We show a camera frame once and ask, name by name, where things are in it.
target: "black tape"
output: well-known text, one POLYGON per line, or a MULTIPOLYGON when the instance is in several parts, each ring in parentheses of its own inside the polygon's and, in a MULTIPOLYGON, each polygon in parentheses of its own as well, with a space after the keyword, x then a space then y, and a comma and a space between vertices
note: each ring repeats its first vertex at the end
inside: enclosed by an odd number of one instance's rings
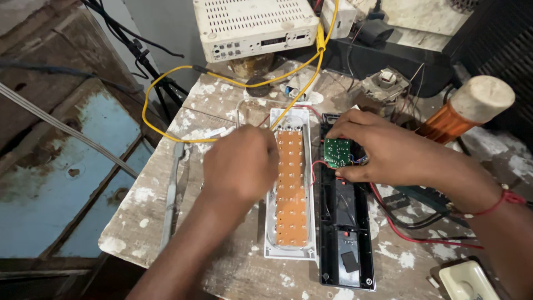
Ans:
POLYGON ((193 65, 192 68, 200 73, 204 73, 204 74, 207 74, 207 72, 210 72, 208 69, 202 67, 202 66, 198 66, 198 65, 193 65))

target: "grey ribbon cable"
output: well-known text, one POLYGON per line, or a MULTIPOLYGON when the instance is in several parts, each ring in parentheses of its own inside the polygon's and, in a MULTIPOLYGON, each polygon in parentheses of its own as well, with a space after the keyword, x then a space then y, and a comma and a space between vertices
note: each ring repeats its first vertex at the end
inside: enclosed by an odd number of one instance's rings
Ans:
POLYGON ((51 116, 44 110, 38 108, 35 104, 31 103, 27 99, 23 98, 10 88, 6 87, 3 83, 0 83, 0 93, 4 96, 6 96, 8 99, 12 100, 16 104, 22 106, 27 111, 31 112, 32 114, 38 116, 39 118, 43 119, 50 125, 70 134, 71 136, 81 140, 82 142, 86 143, 87 145, 91 146, 96 151, 103 154, 105 157, 109 158, 111 161, 119 165, 124 171, 126 171, 128 174, 130 174, 133 178, 137 179, 139 174, 135 172, 129 165, 127 165, 124 161, 122 161, 120 158, 115 156, 113 153, 109 152, 106 148, 102 147, 101 145, 93 142, 90 138, 87 138, 82 133, 72 129, 71 127, 66 126, 61 121, 56 119, 55 117, 51 116))

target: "wooden table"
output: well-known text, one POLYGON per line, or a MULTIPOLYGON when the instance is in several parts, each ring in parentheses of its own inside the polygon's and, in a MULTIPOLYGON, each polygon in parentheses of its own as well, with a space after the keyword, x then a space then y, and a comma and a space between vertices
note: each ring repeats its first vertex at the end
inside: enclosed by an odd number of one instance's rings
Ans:
MULTIPOLYGON (((266 78, 284 74, 300 63, 280 59, 279 64, 281 66, 266 78)), ((212 64, 208 67, 222 74, 231 75, 224 63, 212 64)), ((320 80, 315 88, 317 93, 312 96, 313 101, 317 103, 314 108, 319 113, 340 113, 348 110, 353 105, 352 98, 354 97, 354 93, 346 93, 350 83, 351 79, 348 77, 321 71, 320 80)), ((281 92, 284 87, 281 86, 280 89, 280 85, 283 85, 283 82, 275 83, 274 88, 265 98, 289 102, 281 92)), ((241 123, 258 125, 265 119, 271 107, 284 107, 283 104, 253 100, 243 88, 202 75, 169 127, 168 133, 184 139, 197 139, 204 138, 205 134, 211 130, 221 127, 231 128, 236 125, 236 104, 245 98, 250 99, 243 101, 240 105, 241 123)), ((431 104, 435 105, 439 101, 442 103, 442 98, 424 99, 421 104, 430 107, 431 104)), ((312 116, 311 121, 312 155, 316 159, 318 157, 317 146, 320 143, 318 119, 312 116)), ((484 134, 484 132, 475 132, 474 135, 465 139, 478 141, 478 136, 484 134)), ((509 137, 501 142, 502 145, 504 143, 519 145, 516 140, 509 137)), ((186 155, 180 162, 177 175, 178 226, 185 219, 200 193, 203 183, 203 155, 210 146, 211 144, 186 146, 186 155)), ((103 231, 99 240, 103 251, 143 267, 149 267, 156 259, 159 253, 168 180, 174 159, 173 147, 174 142, 167 138, 160 141, 148 164, 103 231)), ((520 149, 521 154, 509 151, 498 153, 493 151, 492 154, 502 156, 510 153, 509 155, 526 157, 527 153, 522 148, 520 149)), ((530 175, 527 172, 520 174, 522 174, 522 182, 524 180, 533 182, 531 176, 533 171, 530 175)), ((395 193, 392 187, 378 186, 378 188, 383 196, 395 193)), ((483 251, 441 244, 416 244, 402 240, 392 232, 384 215, 378 209, 377 203, 374 200, 368 200, 368 204, 377 292, 322 286, 318 281, 319 271, 316 262, 265 259, 263 257, 265 205, 262 201, 248 213, 245 223, 235 231, 218 253, 217 259, 212 262, 212 267, 204 278, 204 290, 231 300, 439 299, 442 298, 441 295, 446 296, 446 291, 443 287, 435 289, 426 278, 431 274, 436 275, 442 264, 468 256, 476 256, 481 261, 492 283, 497 290, 501 290, 498 279, 494 277, 483 251)), ((412 204, 410 208, 398 210, 396 214, 403 220, 411 222, 412 219, 417 221, 433 212, 417 201, 413 201, 412 204)), ((470 230, 447 219, 429 228, 410 233, 420 238, 473 236, 470 230)))

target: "white electronic box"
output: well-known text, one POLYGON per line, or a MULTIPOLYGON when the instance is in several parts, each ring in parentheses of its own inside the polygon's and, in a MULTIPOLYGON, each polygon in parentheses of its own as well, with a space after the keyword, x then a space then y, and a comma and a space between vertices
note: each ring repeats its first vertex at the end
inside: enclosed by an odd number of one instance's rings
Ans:
POLYGON ((307 0, 193 0, 207 62, 314 44, 319 19, 307 0))

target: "hand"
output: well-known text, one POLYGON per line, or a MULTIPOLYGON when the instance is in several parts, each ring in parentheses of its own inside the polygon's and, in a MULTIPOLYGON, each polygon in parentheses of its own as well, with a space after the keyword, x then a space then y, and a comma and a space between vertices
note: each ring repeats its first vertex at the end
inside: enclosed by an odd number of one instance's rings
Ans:
POLYGON ((369 112, 351 109, 343 114, 326 138, 346 136, 364 147, 365 166, 344 167, 338 176, 352 182, 423 185, 441 188, 460 174, 484 172, 459 152, 446 148, 369 112))
POLYGON ((204 156, 204 191, 220 207, 248 212, 278 178, 279 154, 274 134, 245 125, 219 139, 204 156))

